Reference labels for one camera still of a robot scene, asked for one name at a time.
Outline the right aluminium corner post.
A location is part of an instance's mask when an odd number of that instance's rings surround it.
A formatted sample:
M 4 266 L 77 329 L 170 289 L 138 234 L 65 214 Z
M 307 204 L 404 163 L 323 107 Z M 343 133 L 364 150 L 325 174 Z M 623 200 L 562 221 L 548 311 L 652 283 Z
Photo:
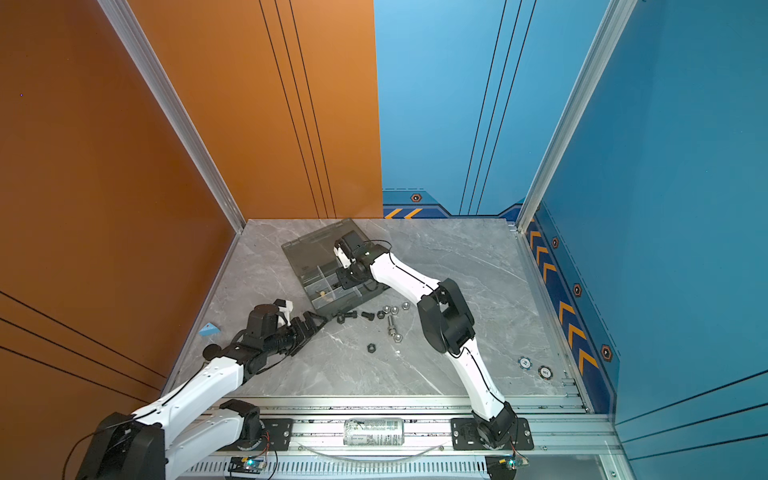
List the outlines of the right aluminium corner post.
M 524 234 L 532 222 L 637 3 L 608 3 L 522 205 L 516 221 L 518 233 Z

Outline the grey plastic organizer box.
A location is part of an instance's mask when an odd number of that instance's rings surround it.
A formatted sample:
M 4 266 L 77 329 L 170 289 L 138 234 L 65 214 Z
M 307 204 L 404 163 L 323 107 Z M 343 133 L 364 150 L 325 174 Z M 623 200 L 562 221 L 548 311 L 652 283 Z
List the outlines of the grey plastic organizer box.
M 353 220 L 345 219 L 281 246 L 314 311 L 327 318 L 353 311 L 389 289 L 375 282 L 350 290 L 340 285 L 336 276 L 339 264 L 333 251 L 334 243 L 352 230 L 357 231 L 364 240 L 370 240 Z M 330 295 L 320 298 L 321 290 Z

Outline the blue triangular wedge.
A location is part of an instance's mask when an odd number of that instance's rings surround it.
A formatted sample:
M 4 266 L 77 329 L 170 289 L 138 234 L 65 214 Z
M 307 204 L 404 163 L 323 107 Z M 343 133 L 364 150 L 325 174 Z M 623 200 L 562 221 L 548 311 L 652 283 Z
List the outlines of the blue triangular wedge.
M 219 333 L 220 333 L 220 329 L 211 322 L 207 322 L 205 325 L 203 325 L 198 332 L 198 334 L 201 337 L 208 337 L 212 335 L 217 335 Z

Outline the left circuit board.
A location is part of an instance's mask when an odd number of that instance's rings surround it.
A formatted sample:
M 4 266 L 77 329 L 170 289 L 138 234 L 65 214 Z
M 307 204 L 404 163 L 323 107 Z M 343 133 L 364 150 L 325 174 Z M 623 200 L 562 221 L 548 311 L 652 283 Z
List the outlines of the left circuit board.
M 268 462 L 262 457 L 231 457 L 226 469 L 228 477 L 235 475 L 261 475 L 267 470 Z

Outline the circuit board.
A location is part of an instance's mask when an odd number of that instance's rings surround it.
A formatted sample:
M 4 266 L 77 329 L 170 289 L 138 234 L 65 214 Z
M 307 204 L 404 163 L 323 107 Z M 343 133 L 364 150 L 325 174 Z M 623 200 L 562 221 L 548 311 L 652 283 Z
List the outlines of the circuit board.
M 231 457 L 226 469 L 228 477 L 235 475 L 261 475 L 267 470 L 268 462 L 262 457 Z
M 490 480 L 515 480 L 518 471 L 529 465 L 524 457 L 485 456 L 486 472 Z

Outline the aluminium corner post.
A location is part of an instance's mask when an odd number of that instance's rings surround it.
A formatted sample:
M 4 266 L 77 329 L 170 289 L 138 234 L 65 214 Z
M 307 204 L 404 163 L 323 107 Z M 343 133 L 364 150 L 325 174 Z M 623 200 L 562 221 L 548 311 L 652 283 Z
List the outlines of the aluminium corner post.
M 244 215 L 226 185 L 223 176 L 131 6 L 124 0 L 99 0 L 98 5 L 197 168 L 222 213 L 234 232 L 240 235 L 246 225 Z
M 608 3 L 522 205 L 516 221 L 518 233 L 524 234 L 532 222 L 637 3 Z

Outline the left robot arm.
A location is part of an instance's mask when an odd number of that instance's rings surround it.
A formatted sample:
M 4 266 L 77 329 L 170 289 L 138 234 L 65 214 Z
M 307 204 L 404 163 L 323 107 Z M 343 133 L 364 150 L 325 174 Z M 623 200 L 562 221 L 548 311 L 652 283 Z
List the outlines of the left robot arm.
M 312 311 L 294 317 L 292 309 L 283 299 L 255 306 L 226 346 L 204 348 L 204 365 L 181 386 L 104 418 L 82 439 L 88 448 L 77 478 L 176 479 L 222 447 L 264 448 L 259 407 L 227 396 L 270 369 L 270 357 L 295 356 L 329 321 Z

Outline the silver hex bolt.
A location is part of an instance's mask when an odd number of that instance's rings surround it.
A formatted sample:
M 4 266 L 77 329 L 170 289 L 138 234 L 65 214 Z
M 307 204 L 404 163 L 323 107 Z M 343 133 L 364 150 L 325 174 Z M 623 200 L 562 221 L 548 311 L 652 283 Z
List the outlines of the silver hex bolt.
M 403 336 L 399 333 L 395 323 L 394 318 L 392 315 L 389 315 L 387 318 L 388 321 L 388 334 L 393 339 L 395 343 L 401 343 L 403 341 Z

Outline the black round marker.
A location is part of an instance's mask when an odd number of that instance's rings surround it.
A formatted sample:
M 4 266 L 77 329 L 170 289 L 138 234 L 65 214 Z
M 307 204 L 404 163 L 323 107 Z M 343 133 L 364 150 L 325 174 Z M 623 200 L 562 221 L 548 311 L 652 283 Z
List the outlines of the black round marker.
M 544 380 L 551 380 L 554 376 L 553 371 L 547 366 L 540 366 L 538 368 L 539 376 Z

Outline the left aluminium corner post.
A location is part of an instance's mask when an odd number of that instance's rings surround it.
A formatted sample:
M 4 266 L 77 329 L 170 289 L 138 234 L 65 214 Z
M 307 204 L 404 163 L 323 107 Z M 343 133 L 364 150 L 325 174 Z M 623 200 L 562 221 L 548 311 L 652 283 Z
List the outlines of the left aluminium corner post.
M 244 215 L 226 185 L 223 176 L 131 6 L 124 0 L 99 0 L 98 5 L 197 168 L 222 213 L 234 232 L 240 235 L 246 225 Z

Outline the right circuit board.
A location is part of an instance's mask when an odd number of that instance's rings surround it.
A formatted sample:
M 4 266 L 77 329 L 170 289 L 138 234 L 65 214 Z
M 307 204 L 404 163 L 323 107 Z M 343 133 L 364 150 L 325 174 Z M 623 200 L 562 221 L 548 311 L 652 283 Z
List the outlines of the right circuit board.
M 486 472 L 490 480 L 515 480 L 518 471 L 529 465 L 524 457 L 485 456 Z

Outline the black round cap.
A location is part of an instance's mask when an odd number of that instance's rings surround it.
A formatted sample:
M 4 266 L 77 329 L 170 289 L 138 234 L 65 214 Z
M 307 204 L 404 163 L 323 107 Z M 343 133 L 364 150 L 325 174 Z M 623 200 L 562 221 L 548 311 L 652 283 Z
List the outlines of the black round cap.
M 219 356 L 220 351 L 221 347 L 219 345 L 209 344 L 203 349 L 202 355 L 206 362 L 210 362 Z

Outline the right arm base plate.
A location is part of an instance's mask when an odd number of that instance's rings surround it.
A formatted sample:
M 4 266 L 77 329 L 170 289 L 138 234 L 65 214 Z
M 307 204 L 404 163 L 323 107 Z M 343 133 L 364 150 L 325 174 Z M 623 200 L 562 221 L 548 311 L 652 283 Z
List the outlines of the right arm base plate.
M 472 418 L 452 418 L 450 430 L 452 446 L 457 451 L 532 451 L 535 448 L 529 422 L 522 417 L 513 420 L 510 428 L 501 433 L 490 426 L 481 426 Z

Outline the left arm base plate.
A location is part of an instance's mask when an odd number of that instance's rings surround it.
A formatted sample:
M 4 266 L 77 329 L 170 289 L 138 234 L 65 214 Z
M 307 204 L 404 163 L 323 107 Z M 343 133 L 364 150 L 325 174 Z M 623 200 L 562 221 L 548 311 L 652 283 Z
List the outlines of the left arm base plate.
M 293 426 L 294 420 L 290 418 L 246 420 L 234 446 L 241 451 L 287 451 Z

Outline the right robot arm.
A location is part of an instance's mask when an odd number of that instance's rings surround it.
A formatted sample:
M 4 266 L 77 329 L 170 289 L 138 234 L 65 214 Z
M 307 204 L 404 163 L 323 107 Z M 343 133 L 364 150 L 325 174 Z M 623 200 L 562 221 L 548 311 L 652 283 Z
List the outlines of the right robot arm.
M 424 275 L 399 260 L 390 247 L 354 231 L 334 243 L 337 273 L 345 289 L 375 281 L 416 306 L 428 344 L 448 357 L 467 391 L 478 435 L 499 449 L 511 441 L 517 415 L 495 385 L 479 351 L 475 319 L 458 284 Z

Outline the aluminium front rail frame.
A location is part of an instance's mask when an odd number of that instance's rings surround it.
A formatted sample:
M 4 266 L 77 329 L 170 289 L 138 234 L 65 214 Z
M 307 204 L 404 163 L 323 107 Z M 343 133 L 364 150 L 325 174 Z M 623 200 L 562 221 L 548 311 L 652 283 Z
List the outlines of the aluminium front rail frame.
M 632 477 L 610 419 L 579 395 L 510 404 L 516 420 L 491 448 L 462 396 L 230 396 L 127 468 L 136 479 Z

